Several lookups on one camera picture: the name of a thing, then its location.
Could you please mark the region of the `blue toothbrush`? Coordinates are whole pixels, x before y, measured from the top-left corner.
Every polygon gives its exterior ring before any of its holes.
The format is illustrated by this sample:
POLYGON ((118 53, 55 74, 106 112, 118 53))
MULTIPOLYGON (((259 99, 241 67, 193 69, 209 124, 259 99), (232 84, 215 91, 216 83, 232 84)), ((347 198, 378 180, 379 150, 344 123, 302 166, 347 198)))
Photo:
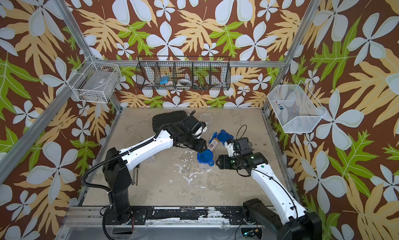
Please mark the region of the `blue toothbrush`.
POLYGON ((212 135, 212 137, 211 137, 211 139, 209 140, 208 143, 211 143, 215 138, 217 138, 217 135, 218 135, 217 132, 213 133, 213 135, 212 135))

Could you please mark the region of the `white bottle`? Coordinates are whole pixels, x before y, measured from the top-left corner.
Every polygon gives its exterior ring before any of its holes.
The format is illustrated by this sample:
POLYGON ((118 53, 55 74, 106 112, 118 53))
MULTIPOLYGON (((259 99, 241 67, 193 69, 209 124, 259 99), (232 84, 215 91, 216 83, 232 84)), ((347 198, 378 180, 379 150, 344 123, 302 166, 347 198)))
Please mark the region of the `white bottle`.
POLYGON ((212 139, 212 140, 209 142, 208 149, 209 149, 211 152, 213 152, 214 149, 215 149, 215 147, 218 145, 218 143, 219 143, 219 140, 218 140, 217 138, 212 139))

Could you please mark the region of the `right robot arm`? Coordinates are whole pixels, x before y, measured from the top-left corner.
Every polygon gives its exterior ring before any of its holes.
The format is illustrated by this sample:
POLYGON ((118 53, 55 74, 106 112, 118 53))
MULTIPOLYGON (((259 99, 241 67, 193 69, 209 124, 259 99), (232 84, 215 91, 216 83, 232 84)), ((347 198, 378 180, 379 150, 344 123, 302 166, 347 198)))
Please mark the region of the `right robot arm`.
POLYGON ((226 155, 216 164, 220 169, 245 170, 263 189, 274 210, 255 198, 243 203, 246 222, 255 222, 274 233, 278 240, 320 240, 322 220, 308 212, 282 185, 269 162, 260 152, 253 152, 248 138, 229 139, 226 155))

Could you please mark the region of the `clear cup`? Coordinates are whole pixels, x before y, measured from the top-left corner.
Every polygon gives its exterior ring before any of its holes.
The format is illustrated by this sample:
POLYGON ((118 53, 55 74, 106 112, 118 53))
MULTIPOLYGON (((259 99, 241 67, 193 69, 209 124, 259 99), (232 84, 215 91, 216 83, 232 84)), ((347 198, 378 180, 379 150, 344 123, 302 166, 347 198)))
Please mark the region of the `clear cup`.
POLYGON ((209 113, 203 113, 200 117, 199 120, 204 122, 206 124, 207 130, 211 131, 212 127, 212 122, 213 122, 213 117, 209 113))
POLYGON ((208 163, 198 162, 198 167, 201 172, 209 172, 214 166, 214 161, 210 161, 208 163))

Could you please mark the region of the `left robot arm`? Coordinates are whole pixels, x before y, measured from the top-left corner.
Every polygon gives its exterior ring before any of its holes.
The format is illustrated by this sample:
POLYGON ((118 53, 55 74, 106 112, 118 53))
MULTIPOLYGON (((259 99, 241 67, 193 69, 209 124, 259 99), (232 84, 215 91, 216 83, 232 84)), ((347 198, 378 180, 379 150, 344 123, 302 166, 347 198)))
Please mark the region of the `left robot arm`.
POLYGON ((172 147, 186 147, 197 153, 206 150, 202 134, 207 131, 205 122, 194 117, 193 113, 175 111, 158 114, 152 119, 154 136, 125 149, 111 148, 104 161, 90 168, 81 177, 82 185, 106 191, 110 205, 118 223, 127 223, 133 212, 128 199, 128 188, 132 184, 131 170, 155 154, 172 147), (88 176, 102 168, 107 185, 89 183, 88 176))

